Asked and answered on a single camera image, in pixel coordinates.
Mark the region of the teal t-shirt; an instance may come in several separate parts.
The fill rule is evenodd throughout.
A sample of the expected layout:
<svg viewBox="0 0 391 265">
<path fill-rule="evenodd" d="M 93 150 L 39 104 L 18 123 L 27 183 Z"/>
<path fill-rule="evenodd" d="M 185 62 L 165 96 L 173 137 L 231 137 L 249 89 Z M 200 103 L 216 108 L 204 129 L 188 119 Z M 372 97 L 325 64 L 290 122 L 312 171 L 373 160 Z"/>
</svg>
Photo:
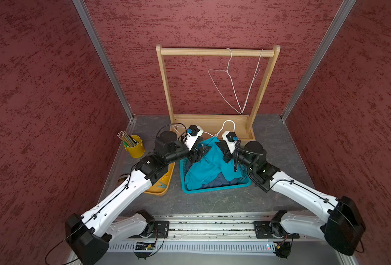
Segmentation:
<svg viewBox="0 0 391 265">
<path fill-rule="evenodd" d="M 219 173 L 222 173 L 224 177 L 231 181 L 234 178 L 242 178 L 244 173 L 242 170 L 234 169 L 234 161 L 231 160 L 229 163 L 223 161 L 223 153 L 215 144 L 218 142 L 218 138 L 210 138 L 202 141 L 199 145 L 211 146 L 212 149 L 198 162 L 190 163 L 187 162 L 185 165 L 184 176 L 183 176 L 183 187 L 184 190 L 190 193 L 197 193 L 203 190 L 206 191 L 219 191 L 227 188 L 234 188 L 236 186 L 218 187 L 201 189 L 203 184 L 207 184 L 214 180 Z"/>
</svg>

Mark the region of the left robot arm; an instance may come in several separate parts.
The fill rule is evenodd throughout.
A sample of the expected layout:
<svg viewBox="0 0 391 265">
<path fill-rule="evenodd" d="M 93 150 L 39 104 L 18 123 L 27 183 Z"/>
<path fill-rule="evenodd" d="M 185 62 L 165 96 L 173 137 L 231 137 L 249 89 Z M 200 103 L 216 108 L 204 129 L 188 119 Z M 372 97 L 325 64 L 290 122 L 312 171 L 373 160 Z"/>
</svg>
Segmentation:
<svg viewBox="0 0 391 265">
<path fill-rule="evenodd" d="M 72 214 L 65 222 L 66 242 L 83 265 L 94 265 L 119 234 L 134 236 L 147 229 L 151 216 L 138 213 L 120 228 L 112 224 L 136 198 L 152 187 L 169 170 L 169 165 L 188 159 L 197 162 L 210 147 L 199 148 L 204 131 L 191 125 L 186 134 L 177 136 L 163 131 L 155 139 L 153 153 L 144 156 L 131 169 L 128 178 L 104 200 L 84 214 Z"/>
</svg>

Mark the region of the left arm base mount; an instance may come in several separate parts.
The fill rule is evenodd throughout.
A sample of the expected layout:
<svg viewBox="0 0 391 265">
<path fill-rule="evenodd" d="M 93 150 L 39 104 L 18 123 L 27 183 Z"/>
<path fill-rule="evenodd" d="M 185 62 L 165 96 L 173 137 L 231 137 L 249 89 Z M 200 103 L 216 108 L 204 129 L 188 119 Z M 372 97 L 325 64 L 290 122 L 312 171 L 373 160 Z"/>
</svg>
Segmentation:
<svg viewBox="0 0 391 265">
<path fill-rule="evenodd" d="M 148 228 L 146 228 L 140 235 L 135 235 L 132 236 L 131 238 L 137 239 L 137 238 L 153 238 L 156 239 L 160 237 L 161 239 L 163 238 L 168 238 L 169 234 L 169 227 L 170 227 L 170 222 L 169 221 L 154 221 L 153 223 L 150 223 L 148 225 Z"/>
</svg>

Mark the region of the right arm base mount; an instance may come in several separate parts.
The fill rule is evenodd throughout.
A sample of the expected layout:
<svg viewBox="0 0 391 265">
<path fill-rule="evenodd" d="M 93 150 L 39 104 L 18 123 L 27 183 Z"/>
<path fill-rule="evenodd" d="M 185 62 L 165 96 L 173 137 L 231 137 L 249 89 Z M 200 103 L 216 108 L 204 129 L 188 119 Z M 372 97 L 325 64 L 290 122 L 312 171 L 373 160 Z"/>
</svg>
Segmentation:
<svg viewBox="0 0 391 265">
<path fill-rule="evenodd" d="M 298 239 L 299 234 L 290 234 L 286 232 L 278 223 L 271 224 L 270 221 L 254 221 L 254 231 L 257 239 Z"/>
</svg>

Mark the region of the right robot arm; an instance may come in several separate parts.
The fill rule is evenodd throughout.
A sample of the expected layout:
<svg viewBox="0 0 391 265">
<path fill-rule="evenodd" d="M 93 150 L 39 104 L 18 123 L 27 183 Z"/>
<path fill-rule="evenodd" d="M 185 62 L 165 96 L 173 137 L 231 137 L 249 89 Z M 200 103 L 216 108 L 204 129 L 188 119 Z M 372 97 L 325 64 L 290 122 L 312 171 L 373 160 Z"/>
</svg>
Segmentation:
<svg viewBox="0 0 391 265">
<path fill-rule="evenodd" d="M 264 192 L 280 193 L 309 210 L 312 216 L 296 216 L 280 210 L 271 220 L 272 231 L 281 238 L 288 234 L 302 234 L 326 241 L 332 248 L 352 256 L 362 246 L 366 231 L 363 218 L 355 202 L 347 197 L 336 198 L 321 193 L 286 174 L 266 161 L 266 150 L 257 141 L 241 147 L 239 141 L 216 143 L 225 162 L 233 162 L 233 169 L 241 167 L 249 179 Z"/>
</svg>

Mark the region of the grey-blue t-shirt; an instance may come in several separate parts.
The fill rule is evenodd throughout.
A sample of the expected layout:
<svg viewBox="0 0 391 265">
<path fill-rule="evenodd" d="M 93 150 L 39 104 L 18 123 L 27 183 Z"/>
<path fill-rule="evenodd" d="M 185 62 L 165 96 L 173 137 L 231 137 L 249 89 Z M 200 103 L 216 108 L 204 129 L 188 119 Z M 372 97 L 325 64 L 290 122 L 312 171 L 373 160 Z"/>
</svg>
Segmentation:
<svg viewBox="0 0 391 265">
<path fill-rule="evenodd" d="M 243 176 L 242 178 L 234 178 L 231 181 L 228 181 L 222 173 L 219 173 L 218 176 L 207 184 L 203 184 L 201 189 L 209 188 L 218 188 L 218 187 L 227 187 L 234 185 L 248 184 L 248 178 Z"/>
</svg>

